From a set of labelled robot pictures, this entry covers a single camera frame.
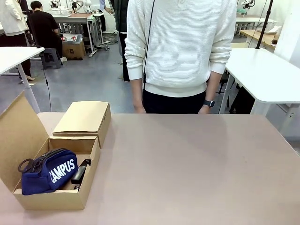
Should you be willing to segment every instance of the seated person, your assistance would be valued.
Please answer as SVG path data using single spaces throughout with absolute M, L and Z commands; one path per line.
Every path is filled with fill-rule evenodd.
M 33 14 L 30 20 L 36 34 L 38 44 L 44 48 L 56 48 L 62 62 L 67 61 L 62 57 L 62 40 L 59 36 L 59 27 L 50 13 L 43 12 L 43 5 L 39 1 L 30 4 Z

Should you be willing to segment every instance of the white lettering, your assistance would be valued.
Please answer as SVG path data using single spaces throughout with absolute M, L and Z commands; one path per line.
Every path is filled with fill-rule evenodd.
M 63 172 L 63 174 L 66 175 L 66 173 L 65 173 L 65 170 L 66 170 L 65 165 L 61 164 L 60 165 L 60 169 Z
M 66 168 L 66 170 L 67 170 L 68 172 L 71 172 L 71 168 L 70 168 L 70 163 L 69 163 L 69 161 L 67 161 L 67 162 L 65 163 L 65 168 Z
M 55 175 L 55 173 L 53 173 L 53 171 L 51 171 L 51 174 L 53 176 L 54 182 L 60 179 L 58 176 Z
M 70 165 L 71 165 L 71 170 L 73 170 L 73 169 L 75 169 L 75 165 L 74 165 L 74 160 L 73 159 L 71 159 L 70 160 Z
M 59 166 L 57 167 L 57 170 L 56 170 L 55 168 L 54 168 L 53 170 L 54 170 L 54 172 L 56 173 L 56 175 L 57 175 L 59 178 L 61 178 L 61 177 L 64 176 L 64 174 L 61 172 Z
M 52 177 L 51 172 L 49 172 L 49 173 L 50 173 L 50 179 L 51 179 L 52 183 L 55 184 L 55 181 L 53 180 L 53 177 Z

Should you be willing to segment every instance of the hand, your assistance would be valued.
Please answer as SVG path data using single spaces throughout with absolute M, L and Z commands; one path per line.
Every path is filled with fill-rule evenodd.
M 145 114 L 146 110 L 144 109 L 143 106 L 135 107 L 135 113 L 137 113 L 137 114 Z
M 110 15 L 113 14 L 113 11 L 112 11 L 111 8 L 104 7 L 104 10 L 105 10 L 106 12 L 108 12 L 108 14 L 110 14 Z
M 210 107 L 208 105 L 203 105 L 198 114 L 209 114 Z

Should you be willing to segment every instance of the box lid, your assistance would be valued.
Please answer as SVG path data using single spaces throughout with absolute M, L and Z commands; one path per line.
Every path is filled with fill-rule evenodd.
M 108 105 L 97 101 L 73 102 L 53 133 L 98 132 Z
M 48 137 L 22 92 L 0 116 L 0 178 L 10 191 L 21 179 L 19 164 L 34 158 Z

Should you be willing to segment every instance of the storage box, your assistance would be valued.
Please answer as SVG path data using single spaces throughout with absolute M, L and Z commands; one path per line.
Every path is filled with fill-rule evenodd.
M 0 116 L 0 143 L 0 178 L 24 209 L 84 209 L 100 157 L 97 137 L 49 137 L 22 93 Z M 75 152 L 78 165 L 85 159 L 91 159 L 80 189 L 74 190 L 74 185 L 69 182 L 52 193 L 22 195 L 22 174 L 17 170 L 19 164 L 56 148 Z
M 102 148 L 111 118 L 108 102 L 73 102 L 53 136 L 97 136 Z
M 67 38 L 62 42 L 62 56 L 73 60 L 82 60 L 86 55 L 83 36 L 81 34 L 63 34 Z

